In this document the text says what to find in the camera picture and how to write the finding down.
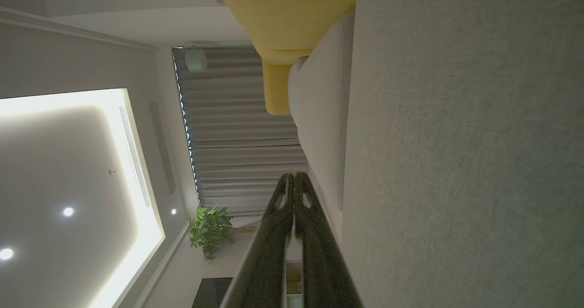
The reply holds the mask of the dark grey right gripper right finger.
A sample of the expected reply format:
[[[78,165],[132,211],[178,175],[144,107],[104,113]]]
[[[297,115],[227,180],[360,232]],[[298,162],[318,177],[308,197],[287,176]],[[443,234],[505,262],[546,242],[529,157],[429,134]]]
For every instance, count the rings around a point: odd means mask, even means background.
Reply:
[[[363,306],[337,241],[306,173],[295,175],[295,233],[302,243],[304,306]]]

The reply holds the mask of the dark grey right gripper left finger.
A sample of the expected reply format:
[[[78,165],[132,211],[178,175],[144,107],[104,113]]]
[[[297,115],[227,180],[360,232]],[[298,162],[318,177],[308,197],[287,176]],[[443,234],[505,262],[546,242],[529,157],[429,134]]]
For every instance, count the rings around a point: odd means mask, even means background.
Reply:
[[[282,175],[222,308],[281,308],[287,241],[294,220],[294,175]]]

